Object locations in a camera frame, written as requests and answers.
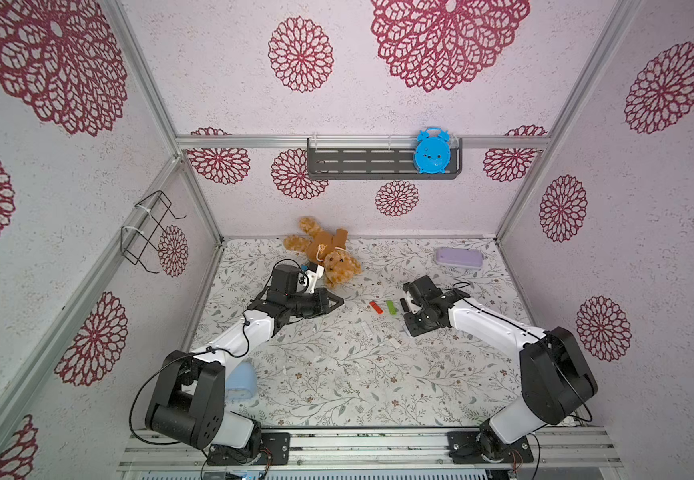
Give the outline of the red usb drive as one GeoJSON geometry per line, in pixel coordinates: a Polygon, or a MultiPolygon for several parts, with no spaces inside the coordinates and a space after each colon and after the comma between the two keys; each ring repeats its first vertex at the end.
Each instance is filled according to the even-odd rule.
{"type": "Polygon", "coordinates": [[[376,301],[371,301],[370,306],[378,315],[382,315],[384,313],[383,309],[379,306],[379,304],[376,301]]]}

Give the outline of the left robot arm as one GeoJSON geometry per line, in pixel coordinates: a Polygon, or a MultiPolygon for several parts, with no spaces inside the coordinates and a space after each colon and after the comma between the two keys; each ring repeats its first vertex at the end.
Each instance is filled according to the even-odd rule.
{"type": "Polygon", "coordinates": [[[145,427],[164,441],[134,437],[148,445],[184,444],[199,450],[209,465],[275,462],[264,445],[261,424],[225,409],[227,379],[253,350],[301,320],[330,314],[344,299],[317,285],[312,270],[292,259],[273,265],[261,291],[237,322],[196,350],[172,351],[145,383],[154,385],[145,427]]]}

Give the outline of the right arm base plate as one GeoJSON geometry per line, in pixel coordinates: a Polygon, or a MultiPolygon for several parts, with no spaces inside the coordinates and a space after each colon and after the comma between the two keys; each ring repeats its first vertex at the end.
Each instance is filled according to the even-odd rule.
{"type": "Polygon", "coordinates": [[[533,453],[526,437],[507,444],[495,434],[479,430],[449,431],[449,456],[455,464],[532,463],[533,453]]]}

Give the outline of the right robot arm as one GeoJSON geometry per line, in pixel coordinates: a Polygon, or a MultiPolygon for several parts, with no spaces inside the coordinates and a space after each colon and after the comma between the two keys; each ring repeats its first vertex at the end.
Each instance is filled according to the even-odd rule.
{"type": "Polygon", "coordinates": [[[587,402],[598,393],[597,381],[569,330],[510,319],[463,289],[441,288],[428,276],[405,283],[403,291],[403,320],[410,336],[440,329],[467,334],[518,374],[515,398],[451,451],[456,463],[521,460],[529,435],[559,425],[578,409],[587,410],[587,402]]]}

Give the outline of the green usb drive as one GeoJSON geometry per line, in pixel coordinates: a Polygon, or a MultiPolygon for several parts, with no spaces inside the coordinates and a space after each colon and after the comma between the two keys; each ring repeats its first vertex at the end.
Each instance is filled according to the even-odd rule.
{"type": "Polygon", "coordinates": [[[393,303],[391,300],[387,300],[387,301],[386,301],[386,305],[387,305],[388,312],[389,312],[392,316],[395,316],[395,315],[397,314],[397,309],[396,309],[396,307],[394,306],[394,303],[393,303]]]}

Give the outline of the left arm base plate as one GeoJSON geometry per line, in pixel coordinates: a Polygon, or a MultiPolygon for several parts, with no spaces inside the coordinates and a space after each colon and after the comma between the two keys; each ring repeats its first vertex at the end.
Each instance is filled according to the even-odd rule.
{"type": "Polygon", "coordinates": [[[257,433],[242,448],[212,445],[208,466],[281,466],[287,465],[290,453],[289,433],[257,433]]]}

